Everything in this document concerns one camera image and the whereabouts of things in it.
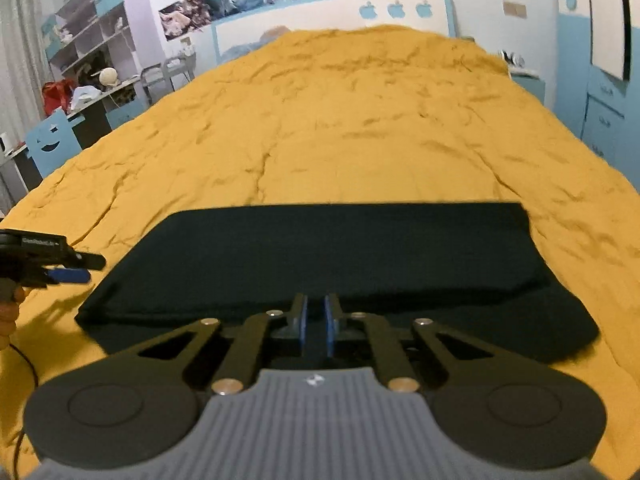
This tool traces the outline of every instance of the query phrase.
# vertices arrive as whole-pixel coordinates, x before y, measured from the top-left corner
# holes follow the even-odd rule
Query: finger
[[[0,303],[0,321],[15,321],[20,309],[16,303]]]
[[[24,293],[24,289],[18,285],[14,290],[14,300],[16,303],[22,303],[26,298],[26,294]]]
[[[0,336],[9,337],[15,332],[15,323],[13,321],[0,321]]]

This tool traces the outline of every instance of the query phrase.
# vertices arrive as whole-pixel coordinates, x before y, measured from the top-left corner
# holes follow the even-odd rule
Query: black towel
[[[549,363],[596,323],[556,279],[516,203],[255,206],[174,214],[109,273],[76,321],[107,352],[203,317],[239,324],[297,292],[322,316],[429,317]]]

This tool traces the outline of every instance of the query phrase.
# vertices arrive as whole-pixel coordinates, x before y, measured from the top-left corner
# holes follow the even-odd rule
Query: drawer
[[[145,111],[145,107],[139,99],[134,99],[132,102],[122,105],[120,108],[107,112],[107,121],[112,130],[122,126],[124,123],[138,117]]]
[[[589,72],[589,95],[620,114],[625,113],[626,82],[610,76],[593,65]]]
[[[616,163],[616,136],[623,122],[624,118],[620,114],[596,99],[589,98],[582,142],[610,166]]]

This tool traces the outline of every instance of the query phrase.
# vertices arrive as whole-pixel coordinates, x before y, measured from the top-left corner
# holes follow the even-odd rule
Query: hand
[[[15,332],[15,320],[18,319],[18,305],[24,301],[24,290],[17,286],[14,290],[12,302],[0,303],[0,351],[9,346],[9,336]]]

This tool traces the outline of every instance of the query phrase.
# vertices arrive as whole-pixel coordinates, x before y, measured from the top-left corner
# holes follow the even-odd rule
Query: light switch
[[[516,18],[527,17],[527,6],[523,4],[516,4],[514,2],[508,2],[504,0],[502,2],[502,8],[504,9],[505,16],[515,16]]]

